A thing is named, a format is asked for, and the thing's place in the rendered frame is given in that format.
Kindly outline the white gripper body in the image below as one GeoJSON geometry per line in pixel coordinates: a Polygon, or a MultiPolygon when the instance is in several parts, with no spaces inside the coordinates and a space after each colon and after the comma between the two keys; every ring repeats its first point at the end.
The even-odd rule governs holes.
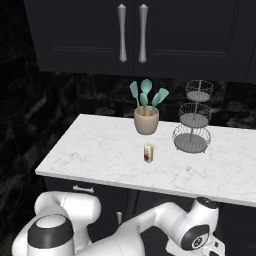
{"type": "Polygon", "coordinates": [[[184,256],[183,250],[171,239],[168,240],[165,250],[173,256],[184,256]]]}

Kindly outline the dark drawer front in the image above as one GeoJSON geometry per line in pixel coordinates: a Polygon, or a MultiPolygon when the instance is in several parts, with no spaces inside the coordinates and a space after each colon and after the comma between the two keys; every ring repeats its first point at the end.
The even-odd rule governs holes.
{"type": "Polygon", "coordinates": [[[103,184],[88,183],[82,181],[67,180],[54,177],[45,177],[44,178],[47,189],[49,191],[66,191],[66,192],[77,192],[77,193],[87,193],[82,191],[74,191],[73,186],[78,185],[82,188],[94,188],[94,193],[87,193],[99,198],[104,201],[121,201],[125,200],[128,207],[128,190],[125,188],[108,186],[103,184]]]}

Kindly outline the dark lower cupboard door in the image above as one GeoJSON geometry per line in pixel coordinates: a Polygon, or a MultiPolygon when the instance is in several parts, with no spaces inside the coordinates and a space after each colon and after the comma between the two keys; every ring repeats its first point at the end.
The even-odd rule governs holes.
{"type": "Polygon", "coordinates": [[[101,214],[99,218],[88,226],[88,234],[92,242],[99,241],[103,238],[113,235],[118,227],[124,222],[127,211],[127,202],[121,201],[104,201],[101,202],[101,214]],[[118,225],[116,212],[122,212],[122,223],[118,225]]]}
{"type": "Polygon", "coordinates": [[[133,215],[137,216],[151,208],[154,208],[166,202],[173,202],[180,206],[183,210],[188,212],[192,207],[194,199],[183,196],[139,191],[135,201],[133,215]]]}

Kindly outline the dark cupboard door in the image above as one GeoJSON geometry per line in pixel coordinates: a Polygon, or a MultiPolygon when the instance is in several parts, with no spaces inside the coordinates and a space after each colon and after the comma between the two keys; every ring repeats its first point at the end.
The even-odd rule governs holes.
{"type": "Polygon", "coordinates": [[[88,226],[88,234],[92,242],[99,241],[103,238],[113,235],[118,227],[124,222],[127,211],[127,202],[121,201],[104,201],[101,202],[101,214],[99,218],[88,226]],[[118,225],[116,212],[122,212],[122,223],[118,225]]]}
{"type": "Polygon", "coordinates": [[[256,0],[134,0],[134,74],[256,82],[256,0]],[[139,7],[148,6],[145,63],[139,7]]]}
{"type": "Polygon", "coordinates": [[[166,202],[173,202],[180,206],[183,210],[188,212],[192,207],[194,199],[183,196],[139,191],[135,201],[133,215],[137,216],[151,208],[154,208],[166,202]]]}
{"type": "Polygon", "coordinates": [[[24,0],[24,5],[40,70],[133,74],[133,0],[24,0]],[[126,6],[124,63],[120,4],[126,6]]]}

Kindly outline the small yellow red carton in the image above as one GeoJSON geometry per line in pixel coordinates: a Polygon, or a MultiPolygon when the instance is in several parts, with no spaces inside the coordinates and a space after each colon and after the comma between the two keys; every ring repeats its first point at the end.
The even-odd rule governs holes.
{"type": "Polygon", "coordinates": [[[146,143],[144,145],[144,161],[151,163],[154,156],[154,145],[152,143],[146,143]]]}

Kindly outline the beige utensil pot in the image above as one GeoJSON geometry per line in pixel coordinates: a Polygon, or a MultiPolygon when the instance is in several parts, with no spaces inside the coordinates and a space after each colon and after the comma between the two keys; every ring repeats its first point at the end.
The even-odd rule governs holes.
{"type": "Polygon", "coordinates": [[[158,126],[159,110],[146,107],[146,115],[142,114],[142,107],[137,107],[134,111],[134,125],[139,134],[152,135],[158,126]]]}

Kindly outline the teal spatula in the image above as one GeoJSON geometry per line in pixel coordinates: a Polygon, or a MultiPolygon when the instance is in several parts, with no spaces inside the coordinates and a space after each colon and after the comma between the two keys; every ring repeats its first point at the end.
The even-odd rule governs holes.
{"type": "Polygon", "coordinates": [[[140,107],[139,99],[138,99],[138,86],[137,86],[137,81],[133,81],[133,82],[130,84],[130,90],[131,90],[131,93],[132,93],[133,98],[136,99],[137,107],[140,107]]]}
{"type": "Polygon", "coordinates": [[[153,100],[152,100],[152,115],[154,115],[155,106],[159,103],[160,98],[161,98],[160,93],[159,92],[156,93],[153,100]]]}
{"type": "Polygon", "coordinates": [[[159,94],[160,94],[160,102],[162,102],[169,95],[169,91],[165,88],[160,88],[159,94]]]}

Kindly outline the teal spoon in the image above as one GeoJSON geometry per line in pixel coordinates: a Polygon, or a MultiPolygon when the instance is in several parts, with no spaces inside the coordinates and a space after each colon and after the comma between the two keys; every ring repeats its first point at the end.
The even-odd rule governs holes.
{"type": "Polygon", "coordinates": [[[152,82],[149,79],[144,79],[141,82],[141,90],[145,95],[148,95],[148,93],[152,89],[152,82]]]}
{"type": "Polygon", "coordinates": [[[146,114],[146,106],[148,104],[148,97],[145,93],[140,94],[140,103],[142,105],[142,114],[146,114]]]}

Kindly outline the dark upper cupboard door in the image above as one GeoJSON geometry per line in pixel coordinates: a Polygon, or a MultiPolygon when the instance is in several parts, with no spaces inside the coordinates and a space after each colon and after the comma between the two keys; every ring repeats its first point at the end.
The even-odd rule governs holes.
{"type": "Polygon", "coordinates": [[[256,82],[256,0],[134,0],[134,74],[256,82]],[[139,7],[148,6],[145,63],[139,7]]]}
{"type": "Polygon", "coordinates": [[[133,0],[24,0],[24,5],[40,70],[133,74],[133,0]],[[120,4],[126,6],[124,63],[120,4]]]}

